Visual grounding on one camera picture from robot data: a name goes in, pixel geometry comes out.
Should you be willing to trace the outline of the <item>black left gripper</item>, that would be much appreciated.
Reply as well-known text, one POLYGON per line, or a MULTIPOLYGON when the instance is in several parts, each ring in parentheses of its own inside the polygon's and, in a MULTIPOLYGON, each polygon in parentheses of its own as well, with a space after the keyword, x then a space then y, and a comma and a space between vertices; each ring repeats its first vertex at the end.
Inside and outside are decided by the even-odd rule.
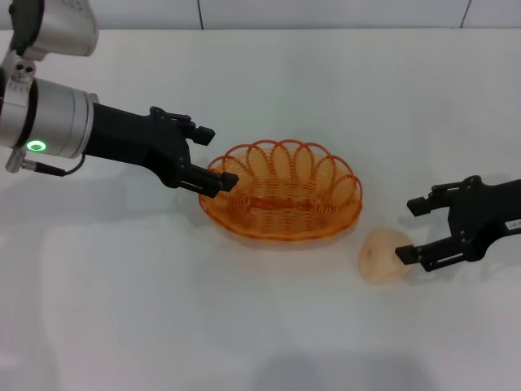
POLYGON ((215 131, 197 126, 188 115, 151 107, 146 116, 96 103, 84 153, 149 169, 170 188, 183 188, 215 198, 239 181, 232 173, 217 173, 190 163, 186 141, 207 146, 215 131))

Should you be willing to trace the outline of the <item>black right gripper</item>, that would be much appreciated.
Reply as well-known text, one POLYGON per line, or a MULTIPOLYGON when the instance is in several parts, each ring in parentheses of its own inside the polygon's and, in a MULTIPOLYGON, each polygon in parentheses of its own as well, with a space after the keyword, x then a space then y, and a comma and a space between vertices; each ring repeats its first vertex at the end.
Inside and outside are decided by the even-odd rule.
POLYGON ((414 216, 449 210, 453 237, 420 246, 395 249, 404 265, 419 264, 426 272, 481 260, 497 240, 520 233, 520 181, 487 185, 475 175, 463 182, 435 185, 427 197, 407 202, 414 216))

